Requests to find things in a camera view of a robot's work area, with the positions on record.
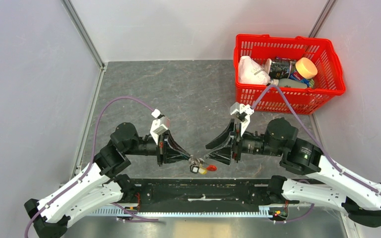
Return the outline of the red black keyring holder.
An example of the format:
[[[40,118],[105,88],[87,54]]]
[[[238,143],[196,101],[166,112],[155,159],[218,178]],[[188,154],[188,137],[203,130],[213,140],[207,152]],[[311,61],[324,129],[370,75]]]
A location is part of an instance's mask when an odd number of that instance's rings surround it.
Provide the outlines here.
[[[208,170],[208,172],[217,171],[217,167],[215,165],[208,165],[202,158],[191,157],[189,162],[190,166],[204,167]]]

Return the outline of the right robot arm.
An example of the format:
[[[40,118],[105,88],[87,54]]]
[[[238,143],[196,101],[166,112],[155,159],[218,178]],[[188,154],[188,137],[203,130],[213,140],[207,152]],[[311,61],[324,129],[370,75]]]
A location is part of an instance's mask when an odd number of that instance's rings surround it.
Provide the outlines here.
[[[297,137],[298,129],[284,118],[273,119],[263,134],[243,131],[233,119],[206,145],[207,157],[229,165],[242,154],[277,156],[285,170],[320,181],[304,184],[283,176],[272,176],[266,196],[272,203],[303,201],[345,213],[366,227],[381,226],[381,183],[352,175],[330,161],[316,145]]]

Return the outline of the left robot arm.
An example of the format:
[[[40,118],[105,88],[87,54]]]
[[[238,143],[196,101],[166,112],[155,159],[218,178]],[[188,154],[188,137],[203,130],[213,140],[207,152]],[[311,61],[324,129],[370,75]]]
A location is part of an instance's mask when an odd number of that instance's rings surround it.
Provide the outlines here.
[[[132,123],[119,124],[108,144],[77,176],[51,195],[24,204],[38,237],[60,238],[99,208],[121,200],[133,201],[135,186],[121,173],[131,165],[128,155],[155,156],[159,165],[191,158],[166,128],[159,134],[139,136]]]

